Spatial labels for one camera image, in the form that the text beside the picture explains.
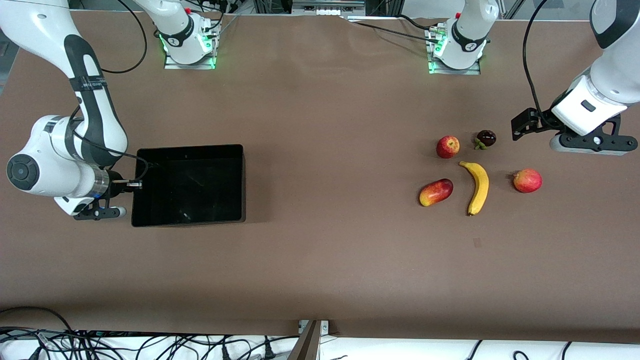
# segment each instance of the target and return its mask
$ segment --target yellow banana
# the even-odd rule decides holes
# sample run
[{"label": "yellow banana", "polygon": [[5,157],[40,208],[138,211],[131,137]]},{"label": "yellow banana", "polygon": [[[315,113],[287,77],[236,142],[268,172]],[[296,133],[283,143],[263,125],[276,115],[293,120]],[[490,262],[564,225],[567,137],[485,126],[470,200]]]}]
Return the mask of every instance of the yellow banana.
[{"label": "yellow banana", "polygon": [[469,203],[469,215],[476,215],[482,209],[482,205],[484,205],[484,201],[486,200],[486,196],[489,193],[489,177],[486,174],[486,171],[480,164],[476,163],[467,163],[466,161],[461,161],[460,166],[469,170],[471,175],[474,176],[474,180],[476,181],[476,193],[474,194],[474,198],[471,199]]}]

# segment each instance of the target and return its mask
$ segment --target black strap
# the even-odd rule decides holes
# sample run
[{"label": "black strap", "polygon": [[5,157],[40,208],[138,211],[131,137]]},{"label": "black strap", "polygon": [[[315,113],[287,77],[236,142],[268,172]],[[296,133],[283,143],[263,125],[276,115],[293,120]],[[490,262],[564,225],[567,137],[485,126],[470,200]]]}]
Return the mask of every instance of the black strap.
[{"label": "black strap", "polygon": [[193,33],[193,26],[194,26],[193,18],[191,18],[190,16],[187,16],[187,18],[189,18],[189,24],[187,24],[187,27],[184,28],[184,30],[182,30],[177,34],[169,35],[169,34],[163,33],[162,31],[158,31],[160,33],[160,36],[162,36],[162,38],[167,44],[173,47],[180,47],[182,46],[182,43],[185,40],[187,40],[188,37],[191,36],[191,34]]},{"label": "black strap", "polygon": [[451,35],[453,35],[453,39],[455,39],[456,42],[460,44],[460,46],[462,47],[462,51],[464,51],[465,53],[474,52],[480,45],[482,45],[482,43],[486,39],[486,36],[478,40],[471,40],[467,37],[464,37],[458,31],[458,21],[454,22],[453,26],[451,26]]},{"label": "black strap", "polygon": [[74,91],[92,91],[107,87],[107,81],[100,75],[78,76],[69,79],[69,83]]}]

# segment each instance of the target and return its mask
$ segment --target apple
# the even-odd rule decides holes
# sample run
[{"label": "apple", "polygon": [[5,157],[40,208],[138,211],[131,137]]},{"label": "apple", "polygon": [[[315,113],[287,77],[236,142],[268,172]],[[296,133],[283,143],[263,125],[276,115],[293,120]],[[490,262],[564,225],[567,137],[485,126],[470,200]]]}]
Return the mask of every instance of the apple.
[{"label": "apple", "polygon": [[513,186],[522,193],[534,192],[542,186],[542,176],[532,168],[526,168],[513,177]]},{"label": "apple", "polygon": [[430,206],[448,198],[453,192],[453,183],[449,179],[440,179],[422,188],[420,205]]},{"label": "apple", "polygon": [[447,135],[438,141],[436,153],[443,159],[453,158],[460,151],[460,142],[455,136]]}]

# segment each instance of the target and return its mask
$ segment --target brown table surface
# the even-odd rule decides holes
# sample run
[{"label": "brown table surface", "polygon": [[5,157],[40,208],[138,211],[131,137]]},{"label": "brown table surface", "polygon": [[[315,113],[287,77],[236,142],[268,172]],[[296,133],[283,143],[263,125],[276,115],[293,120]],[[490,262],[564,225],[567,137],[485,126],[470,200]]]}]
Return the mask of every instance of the brown table surface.
[{"label": "brown table surface", "polygon": [[[147,59],[106,74],[129,150],[242,144],[246,222],[77,222],[2,176],[2,306],[48,306],[78,329],[274,334],[322,318],[343,336],[640,338],[640,151],[553,152],[551,132],[510,140],[509,121],[533,104],[525,22],[496,23],[481,76],[442,76],[428,73],[423,42],[322,16],[241,17],[216,70],[163,70],[140,17]],[[130,14],[73,18],[103,67],[139,58]],[[535,25],[529,64],[541,103],[600,53],[587,22]],[[24,146],[36,119],[75,105],[64,75],[21,51],[0,97],[0,158]],[[624,113],[623,133],[640,136],[639,115]],[[474,151],[482,129],[499,140]],[[443,135],[462,142],[454,159],[435,155]],[[474,183],[460,160],[492,180],[476,217],[466,216]],[[115,170],[131,176],[133,164]],[[545,180],[528,195],[507,178],[526,167]],[[443,177],[451,197],[418,205],[421,186]],[[130,208],[131,196],[114,203]],[[16,316],[3,320],[61,326]]]}]

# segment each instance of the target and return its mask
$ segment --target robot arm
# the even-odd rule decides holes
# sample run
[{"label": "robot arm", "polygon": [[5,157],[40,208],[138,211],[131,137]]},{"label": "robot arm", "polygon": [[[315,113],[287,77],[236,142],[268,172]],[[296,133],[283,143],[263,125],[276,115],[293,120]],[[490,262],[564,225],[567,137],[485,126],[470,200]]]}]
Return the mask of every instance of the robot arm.
[{"label": "robot arm", "polygon": [[[631,136],[621,136],[620,113],[640,102],[640,2],[596,0],[591,8],[591,27],[604,50],[579,74],[544,112],[527,109],[511,121],[513,139],[527,133],[560,130],[551,141],[557,151],[622,155],[637,148]],[[614,124],[612,134],[603,125]]]},{"label": "robot arm", "polygon": [[[187,14],[175,1],[135,1],[151,16],[176,62],[193,63],[211,52],[209,19]],[[54,197],[74,216],[84,216],[90,204],[96,205],[96,199],[127,191],[128,185],[118,173],[105,170],[120,159],[116,152],[126,151],[127,135],[111,103],[98,59],[78,33],[67,0],[0,0],[0,28],[18,46],[52,63],[69,78],[84,114],[83,119],[40,118],[25,147],[7,164],[11,183],[24,192]],[[91,216],[125,215],[122,208],[100,208],[98,213],[104,216]]]},{"label": "robot arm", "polygon": [[212,49],[211,20],[187,12],[180,1],[134,0],[158,28],[167,53],[175,62],[198,62]]},{"label": "robot arm", "polygon": [[434,55],[453,69],[467,69],[482,56],[486,36],[498,18],[495,0],[466,0],[460,17],[445,23],[446,41]]},{"label": "robot arm", "polygon": [[108,149],[127,148],[96,55],[74,26],[66,0],[0,0],[0,28],[69,78],[84,114],[84,119],[49,115],[38,120],[25,147],[9,160],[9,180],[22,191],[54,197],[76,215],[119,177],[103,168],[120,155],[83,142],[74,132]]}]

